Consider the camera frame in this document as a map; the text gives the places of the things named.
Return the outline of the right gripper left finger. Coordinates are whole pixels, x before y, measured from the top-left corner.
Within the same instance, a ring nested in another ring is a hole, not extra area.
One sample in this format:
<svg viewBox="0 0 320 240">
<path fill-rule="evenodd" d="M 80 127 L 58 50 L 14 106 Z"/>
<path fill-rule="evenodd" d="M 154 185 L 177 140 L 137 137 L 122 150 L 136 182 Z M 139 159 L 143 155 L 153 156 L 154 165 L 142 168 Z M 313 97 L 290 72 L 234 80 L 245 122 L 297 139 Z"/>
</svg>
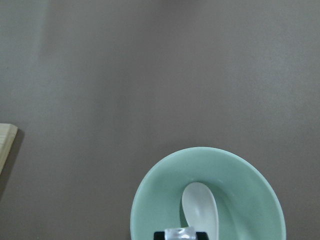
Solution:
<svg viewBox="0 0 320 240">
<path fill-rule="evenodd" d="M 165 232 L 164 231 L 154 232 L 153 240 L 165 240 Z"/>
</svg>

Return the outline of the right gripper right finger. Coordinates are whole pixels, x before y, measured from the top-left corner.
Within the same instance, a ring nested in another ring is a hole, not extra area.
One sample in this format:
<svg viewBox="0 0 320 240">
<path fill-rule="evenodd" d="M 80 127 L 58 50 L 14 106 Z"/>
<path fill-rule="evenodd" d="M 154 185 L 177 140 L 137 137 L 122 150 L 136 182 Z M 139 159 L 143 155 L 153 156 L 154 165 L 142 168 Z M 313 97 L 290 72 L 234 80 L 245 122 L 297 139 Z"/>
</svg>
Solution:
<svg viewBox="0 0 320 240">
<path fill-rule="evenodd" d="M 208 234 L 206 232 L 196 232 L 196 239 L 197 240 L 209 240 Z"/>
</svg>

